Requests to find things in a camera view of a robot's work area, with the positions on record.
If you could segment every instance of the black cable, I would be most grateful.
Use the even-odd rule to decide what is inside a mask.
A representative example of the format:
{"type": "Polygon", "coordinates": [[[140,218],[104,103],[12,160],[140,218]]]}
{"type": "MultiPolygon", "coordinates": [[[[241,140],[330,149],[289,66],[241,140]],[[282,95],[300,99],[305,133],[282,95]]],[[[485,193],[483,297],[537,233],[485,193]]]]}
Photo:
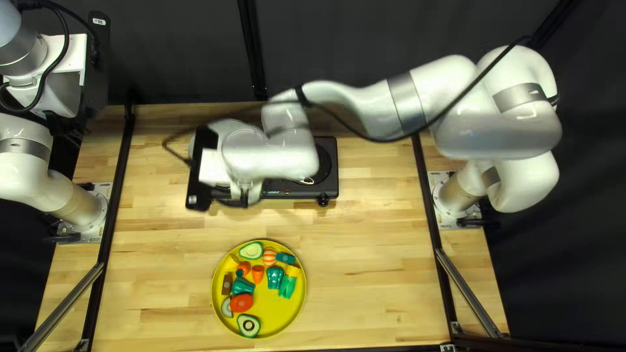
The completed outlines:
{"type": "Polygon", "coordinates": [[[93,28],[87,22],[85,22],[85,20],[82,19],[80,16],[70,11],[66,7],[59,5],[57,3],[54,3],[50,0],[19,0],[16,6],[18,10],[20,11],[41,9],[42,7],[54,7],[60,10],[61,12],[66,13],[73,19],[77,20],[77,22],[80,23],[81,26],[85,27],[85,29],[87,30],[87,33],[91,37],[91,62],[94,63],[97,60],[97,57],[99,56],[99,53],[100,53],[100,41],[98,40],[98,35],[93,30],[93,28]]]}
{"type": "Polygon", "coordinates": [[[100,54],[100,41],[98,40],[98,35],[96,35],[96,32],[93,30],[93,28],[91,28],[91,26],[80,16],[78,16],[77,14],[75,14],[74,12],[70,11],[69,9],[67,9],[66,7],[59,5],[57,3],[54,3],[50,0],[39,0],[39,3],[42,6],[52,6],[54,8],[57,8],[59,10],[61,10],[62,12],[68,14],[70,17],[72,17],[73,19],[77,20],[78,23],[80,23],[81,26],[85,27],[85,29],[87,30],[87,33],[89,34],[89,36],[91,37],[91,60],[93,62],[93,60],[95,60],[95,58],[97,58],[100,54]]]}
{"type": "Polygon", "coordinates": [[[49,4],[46,4],[46,3],[43,3],[41,6],[44,8],[50,9],[52,12],[54,12],[55,15],[57,15],[57,17],[59,17],[59,20],[61,21],[61,25],[63,26],[63,38],[64,38],[63,48],[61,49],[61,53],[59,54],[59,56],[41,74],[41,78],[39,79],[39,88],[37,89],[37,94],[35,95],[33,102],[30,103],[28,106],[25,106],[24,108],[13,108],[9,106],[2,99],[2,94],[4,93],[6,88],[9,86],[9,82],[5,82],[0,85],[0,106],[2,106],[3,109],[11,113],[25,113],[25,112],[31,111],[39,103],[41,99],[41,95],[43,94],[44,86],[46,85],[46,80],[48,79],[48,75],[50,75],[50,73],[59,65],[59,63],[65,57],[65,54],[67,54],[68,52],[68,48],[69,48],[68,23],[65,21],[65,18],[63,18],[63,15],[59,12],[59,10],[56,7],[50,6],[49,4]]]}
{"type": "Polygon", "coordinates": [[[500,62],[500,60],[502,60],[502,58],[505,57],[506,54],[509,53],[509,51],[511,51],[516,45],[520,44],[522,41],[524,40],[528,40],[530,39],[530,36],[521,36],[519,37],[517,40],[515,40],[514,42],[512,42],[509,46],[506,47],[506,49],[504,49],[496,58],[495,60],[493,60],[489,66],[487,66],[468,86],[467,88],[465,88],[461,93],[459,93],[459,95],[456,96],[456,98],[450,102],[450,104],[448,104],[445,108],[443,108],[443,110],[441,110],[434,118],[430,119],[430,121],[426,122],[422,127],[419,127],[417,130],[411,132],[411,133],[407,133],[404,135],[401,135],[400,137],[396,137],[396,138],[391,138],[391,139],[377,139],[377,138],[372,138],[370,136],[364,135],[363,133],[355,130],[353,127],[351,127],[348,123],[346,123],[344,120],[342,120],[339,116],[337,116],[337,114],[335,114],[334,112],[330,111],[329,109],[327,109],[326,107],[320,105],[320,104],[316,104],[316,103],[312,103],[309,102],[312,106],[315,106],[317,108],[319,108],[320,110],[326,112],[327,114],[329,114],[330,116],[333,116],[337,121],[339,121],[339,123],[341,123],[342,125],[344,125],[344,127],[346,127],[350,132],[354,133],[355,135],[357,135],[358,137],[361,137],[365,140],[369,140],[370,142],[376,142],[376,143],[391,143],[391,142],[397,142],[399,140],[405,139],[407,137],[410,137],[411,135],[420,133],[426,129],[428,129],[430,126],[432,126],[433,124],[435,124],[437,121],[443,119],[448,112],[450,112],[450,110],[452,110],[452,108],[459,103],[459,101],[461,101],[472,89],[474,89],[474,87],[487,75],[487,73],[489,73],[489,71],[491,71],[491,69],[496,66],[496,64],[498,62],[500,62]]]}
{"type": "MultiPolygon", "coordinates": [[[[307,106],[310,107],[315,107],[318,108],[322,111],[324,111],[325,113],[327,113],[328,115],[334,117],[339,123],[341,123],[341,125],[343,125],[346,129],[348,129],[350,132],[352,132],[353,134],[355,134],[358,137],[361,137],[365,140],[368,140],[370,142],[376,142],[376,143],[391,143],[391,142],[397,142],[399,140],[405,139],[407,137],[410,137],[411,135],[420,133],[426,129],[428,129],[430,126],[432,126],[433,124],[435,124],[437,121],[443,119],[448,112],[450,112],[450,110],[456,105],[458,104],[472,89],[474,89],[474,87],[487,75],[487,73],[489,73],[489,71],[491,71],[491,69],[496,66],[496,64],[498,62],[500,62],[500,60],[502,60],[502,58],[504,58],[506,56],[506,54],[508,54],[516,45],[520,44],[522,41],[524,40],[528,40],[530,39],[530,36],[522,36],[519,37],[517,40],[515,40],[514,42],[512,42],[509,46],[506,47],[506,49],[504,49],[496,58],[495,60],[493,60],[468,86],[467,88],[465,88],[461,93],[459,93],[456,98],[454,98],[454,100],[452,100],[448,105],[446,105],[445,108],[443,108],[443,110],[441,110],[435,117],[433,117],[432,119],[430,119],[430,121],[426,122],[423,126],[417,128],[415,131],[411,132],[411,133],[406,133],[404,135],[401,135],[400,137],[394,137],[394,138],[390,138],[390,139],[378,139],[378,138],[373,138],[370,136],[367,136],[361,132],[359,132],[358,130],[356,130],[355,128],[353,128],[352,126],[350,126],[349,123],[345,122],[341,117],[339,117],[339,115],[335,114],[332,110],[326,108],[325,106],[318,104],[318,103],[314,103],[312,101],[309,101],[306,99],[306,97],[304,96],[304,94],[301,94],[302,96],[299,96],[300,100],[289,100],[289,101],[270,101],[267,102],[264,105],[272,105],[272,104],[285,104],[285,103],[300,103],[302,105],[302,102],[304,101],[305,104],[307,106]]],[[[259,106],[254,106],[252,108],[245,108],[239,111],[236,111],[235,113],[231,113],[231,115],[239,115],[243,112],[252,110],[252,109],[256,109],[259,106]]],[[[167,143],[173,141],[174,139],[185,135],[187,133],[190,133],[191,131],[195,130],[196,128],[188,128],[185,129],[181,132],[178,132],[168,138],[166,138],[162,145],[163,148],[165,148],[165,150],[167,150],[168,152],[170,152],[171,154],[173,154],[174,156],[176,156],[177,158],[179,158],[180,160],[183,160],[187,165],[191,165],[191,160],[189,158],[184,158],[182,157],[180,154],[176,153],[175,151],[173,151],[171,148],[167,147],[167,143]]]]}

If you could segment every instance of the metal mounting plate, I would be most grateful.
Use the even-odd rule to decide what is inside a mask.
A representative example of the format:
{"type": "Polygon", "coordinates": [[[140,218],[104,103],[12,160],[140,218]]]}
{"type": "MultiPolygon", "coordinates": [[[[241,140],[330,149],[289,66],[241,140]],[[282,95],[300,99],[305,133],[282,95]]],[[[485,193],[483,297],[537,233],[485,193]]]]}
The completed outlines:
{"type": "MultiPolygon", "coordinates": [[[[113,190],[113,182],[93,182],[94,190],[90,191],[90,193],[94,194],[97,197],[104,197],[106,200],[105,204],[108,204],[109,198],[111,197],[111,191],[113,190]]],[[[106,217],[107,207],[103,207],[103,211],[101,217],[106,217]]],[[[65,236],[69,234],[80,233],[80,240],[77,241],[59,241],[58,244],[76,244],[76,243],[100,243],[102,240],[102,233],[105,228],[105,222],[102,222],[100,226],[96,226],[90,229],[85,229],[83,231],[75,231],[76,229],[69,225],[66,222],[60,223],[59,227],[56,229],[56,234],[60,236],[65,236]]]]}
{"type": "MultiPolygon", "coordinates": [[[[437,225],[439,230],[468,230],[468,229],[479,229],[479,226],[464,226],[460,227],[456,224],[456,218],[445,214],[444,212],[439,211],[436,206],[437,199],[435,194],[436,188],[445,184],[451,173],[455,173],[455,171],[429,171],[428,172],[428,185],[431,190],[431,197],[433,197],[433,207],[434,213],[437,219],[437,225]]],[[[467,219],[482,219],[483,216],[480,212],[480,208],[478,204],[473,205],[467,211],[467,219]]]]}

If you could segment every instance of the green toy vegetable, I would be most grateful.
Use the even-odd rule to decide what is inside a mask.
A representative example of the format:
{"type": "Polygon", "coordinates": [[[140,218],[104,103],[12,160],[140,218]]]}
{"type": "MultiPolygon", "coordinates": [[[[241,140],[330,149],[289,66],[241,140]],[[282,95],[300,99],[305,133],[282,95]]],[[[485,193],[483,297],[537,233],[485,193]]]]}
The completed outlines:
{"type": "Polygon", "coordinates": [[[237,317],[237,326],[239,327],[241,335],[247,338],[257,336],[259,330],[261,330],[259,320],[247,314],[239,314],[237,317]]]}
{"type": "Polygon", "coordinates": [[[250,260],[261,258],[263,256],[263,245],[261,242],[248,243],[241,247],[239,256],[250,260]]]}

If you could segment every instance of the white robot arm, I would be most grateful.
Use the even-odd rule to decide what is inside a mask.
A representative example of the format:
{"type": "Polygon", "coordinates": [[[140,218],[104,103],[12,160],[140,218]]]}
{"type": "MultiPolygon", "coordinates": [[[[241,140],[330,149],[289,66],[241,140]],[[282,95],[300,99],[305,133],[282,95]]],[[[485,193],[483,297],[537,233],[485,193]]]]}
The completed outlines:
{"type": "MultiPolygon", "coordinates": [[[[372,139],[394,140],[433,119],[503,50],[486,54],[477,65],[463,56],[447,56],[365,88],[314,81],[280,93],[271,99],[274,104],[262,109],[265,132],[239,122],[216,131],[222,158],[215,159],[211,169],[222,168],[221,185],[230,186],[233,198],[242,190],[250,192],[252,204],[259,199],[263,179],[298,180],[317,171],[313,138],[297,101],[342,104],[372,139]]],[[[442,190],[438,206],[464,217],[464,210],[485,195],[502,212],[516,212],[543,199],[558,180],[550,152],[562,133],[549,102],[556,96],[552,71],[538,53],[515,46],[504,56],[431,126],[443,155],[468,160],[442,190]]],[[[202,171],[200,180],[220,184],[203,177],[202,171]]]]}
{"type": "Polygon", "coordinates": [[[3,85],[20,104],[28,106],[44,84],[41,99],[30,110],[41,117],[40,123],[0,112],[0,198],[54,215],[68,223],[68,228],[99,229],[106,201],[48,170],[53,138],[44,111],[75,117],[85,75],[86,35],[69,38],[67,53],[43,83],[42,73],[59,58],[64,36],[42,36],[29,29],[9,0],[0,0],[3,85]]]}

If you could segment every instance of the black backdrop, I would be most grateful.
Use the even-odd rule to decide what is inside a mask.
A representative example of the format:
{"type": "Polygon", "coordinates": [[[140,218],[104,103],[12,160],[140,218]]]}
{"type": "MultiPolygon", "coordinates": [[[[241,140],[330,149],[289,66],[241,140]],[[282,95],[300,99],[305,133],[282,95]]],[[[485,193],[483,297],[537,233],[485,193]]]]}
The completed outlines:
{"type": "Polygon", "coordinates": [[[582,1],[541,51],[561,98],[560,180],[487,231],[514,337],[626,345],[625,11],[582,1]]]}
{"type": "MultiPolygon", "coordinates": [[[[131,85],[149,103],[253,99],[233,0],[59,3],[85,18],[92,9],[110,16],[111,103],[121,103],[131,85]]],[[[257,1],[268,91],[314,79],[366,85],[446,54],[477,60],[534,32],[556,3],[257,1]]],[[[561,181],[538,207],[503,216],[503,227],[488,232],[515,337],[625,343],[619,195],[626,194],[620,177],[626,146],[619,93],[626,93],[626,74],[618,42],[625,9],[621,0],[582,1],[542,51],[562,95],[564,138],[554,151],[561,181]]],[[[43,33],[58,33],[54,17],[44,11],[27,14],[26,21],[43,33]]],[[[74,32],[82,32],[70,22],[74,32]]],[[[32,217],[32,210],[3,206],[5,224],[32,217]]],[[[20,230],[32,235],[29,246],[40,243],[37,230],[20,230]]],[[[3,232],[11,237],[3,242],[11,255],[0,259],[0,335],[24,337],[34,329],[52,252],[25,246],[19,232],[3,232]]]]}

